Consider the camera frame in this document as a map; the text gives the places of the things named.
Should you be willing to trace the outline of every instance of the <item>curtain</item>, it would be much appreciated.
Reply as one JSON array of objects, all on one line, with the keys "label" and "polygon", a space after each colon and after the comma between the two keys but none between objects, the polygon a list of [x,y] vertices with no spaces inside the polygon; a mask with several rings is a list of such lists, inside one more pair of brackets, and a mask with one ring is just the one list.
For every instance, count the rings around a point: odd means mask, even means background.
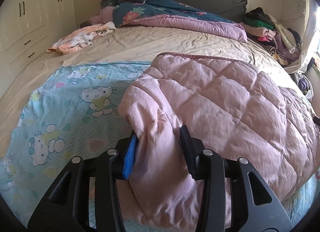
[{"label": "curtain", "polygon": [[306,17],[308,18],[305,32],[302,37],[302,50],[297,61],[287,66],[285,71],[291,73],[305,73],[307,66],[318,49],[320,42],[320,31],[318,24],[320,23],[320,10],[316,0],[306,0]]}]

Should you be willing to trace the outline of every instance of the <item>wrinkled sheet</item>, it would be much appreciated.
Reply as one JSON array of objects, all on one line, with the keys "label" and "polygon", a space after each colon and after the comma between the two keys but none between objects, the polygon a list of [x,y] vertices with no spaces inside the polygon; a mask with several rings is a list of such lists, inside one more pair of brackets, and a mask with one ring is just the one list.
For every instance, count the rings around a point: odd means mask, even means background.
[{"label": "wrinkled sheet", "polygon": [[143,26],[120,27],[115,32],[92,41],[93,44],[73,54],[43,54],[23,70],[0,99],[0,157],[4,157],[12,130],[30,94],[40,87],[60,66],[113,61],[152,61],[159,53],[233,58],[256,65],[278,85],[302,93],[283,68],[260,46],[211,34],[176,28]]},{"label": "wrinkled sheet", "polygon": [[223,158],[247,158],[280,201],[320,165],[319,130],[303,100],[238,60],[159,55],[126,90],[118,112],[139,139],[130,185],[119,186],[122,214],[145,225],[196,229],[203,184],[186,168],[183,124]]}]

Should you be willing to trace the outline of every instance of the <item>pink blanket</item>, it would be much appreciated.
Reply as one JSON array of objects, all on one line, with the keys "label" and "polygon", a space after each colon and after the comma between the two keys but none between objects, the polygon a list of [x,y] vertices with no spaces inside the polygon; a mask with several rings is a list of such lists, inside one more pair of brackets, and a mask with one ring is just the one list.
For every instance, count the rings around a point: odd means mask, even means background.
[{"label": "pink blanket", "polygon": [[[113,10],[114,7],[111,6],[103,8],[99,15],[90,18],[91,24],[105,24],[112,21]],[[248,41],[244,28],[237,23],[209,22],[195,18],[163,14],[153,17],[139,18],[128,25],[179,28],[200,33],[214,34],[245,43]]]},{"label": "pink blanket", "polygon": [[[202,183],[188,174],[179,128],[222,157],[246,157],[283,201],[320,165],[319,131],[291,89],[248,63],[161,55],[127,89],[118,108],[140,142],[129,182],[118,182],[124,217],[195,231]],[[230,193],[226,190],[226,222]]]}]

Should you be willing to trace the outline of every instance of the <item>hello kitty print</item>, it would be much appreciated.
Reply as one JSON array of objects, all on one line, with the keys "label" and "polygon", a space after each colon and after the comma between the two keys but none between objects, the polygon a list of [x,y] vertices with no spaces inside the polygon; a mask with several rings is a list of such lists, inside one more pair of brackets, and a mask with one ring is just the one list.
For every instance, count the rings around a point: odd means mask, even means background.
[{"label": "hello kitty print", "polygon": [[96,65],[82,66],[80,69],[75,69],[67,76],[69,83],[74,85],[80,83],[82,80],[87,80],[90,77],[90,72],[96,68]]},{"label": "hello kitty print", "polygon": [[13,178],[16,175],[16,168],[15,166],[12,164],[14,160],[14,156],[11,153],[10,155],[8,155],[7,157],[3,158],[2,160],[2,167],[4,168],[5,172],[7,174],[9,174],[10,176],[12,176]]},{"label": "hello kitty print", "polygon": [[109,97],[114,94],[114,87],[94,86],[81,91],[81,99],[89,103],[87,114],[99,117],[103,114],[111,114],[116,106],[111,103]]},{"label": "hello kitty print", "polygon": [[64,149],[64,140],[59,138],[59,132],[54,124],[47,126],[44,134],[39,133],[30,138],[28,143],[28,153],[32,157],[34,167],[46,164],[49,153],[60,153]]}]

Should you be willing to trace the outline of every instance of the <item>beige bed sheet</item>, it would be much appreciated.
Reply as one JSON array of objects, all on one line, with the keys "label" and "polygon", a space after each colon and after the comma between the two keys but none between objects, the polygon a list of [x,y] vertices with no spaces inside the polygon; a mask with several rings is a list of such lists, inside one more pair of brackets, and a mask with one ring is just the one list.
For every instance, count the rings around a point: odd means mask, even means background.
[{"label": "beige bed sheet", "polygon": [[302,96],[284,69],[252,41],[245,44],[176,28],[121,27],[74,54],[44,54],[19,74],[0,99],[0,158],[7,152],[12,130],[16,127],[21,109],[28,102],[31,92],[41,86],[60,66],[130,60],[152,61],[165,51],[243,60],[265,71],[278,86],[293,88]]}]

